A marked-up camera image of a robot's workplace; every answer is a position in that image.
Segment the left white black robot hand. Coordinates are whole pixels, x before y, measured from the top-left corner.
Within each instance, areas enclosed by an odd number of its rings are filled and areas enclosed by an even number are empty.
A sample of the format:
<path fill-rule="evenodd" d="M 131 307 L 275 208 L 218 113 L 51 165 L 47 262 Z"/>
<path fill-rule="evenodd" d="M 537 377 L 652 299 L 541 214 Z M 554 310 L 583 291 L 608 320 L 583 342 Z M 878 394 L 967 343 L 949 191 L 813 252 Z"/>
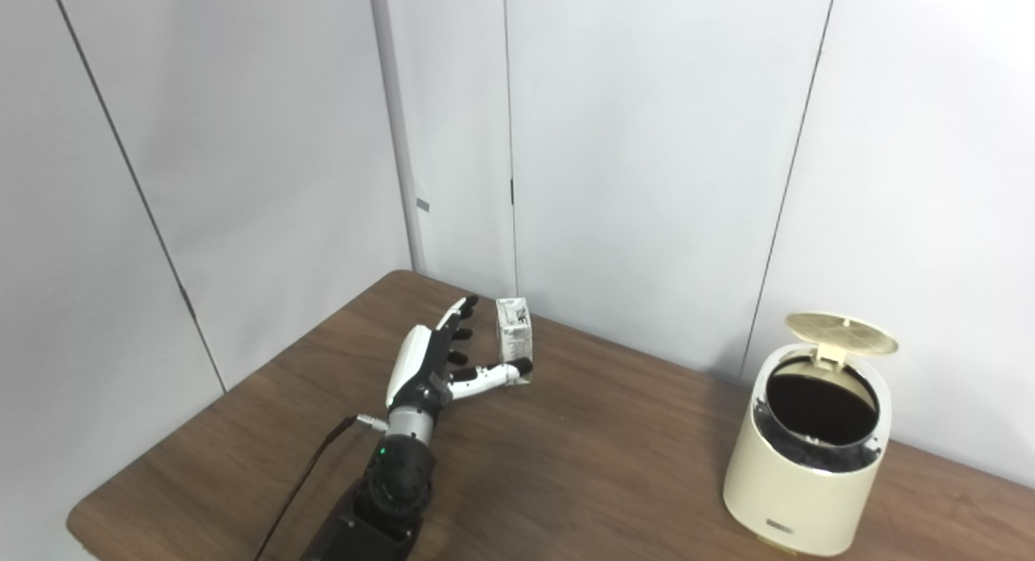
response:
<path fill-rule="evenodd" d="M 418 324 L 407 333 L 386 390 L 389 415 L 411 407 L 436 419 L 454 400 L 514 386 L 531 376 L 534 363 L 529 357 L 468 366 L 468 357 L 454 350 L 455 341 L 473 336 L 462 322 L 472 317 L 478 302 L 476 295 L 463 297 L 445 311 L 436 328 Z"/>

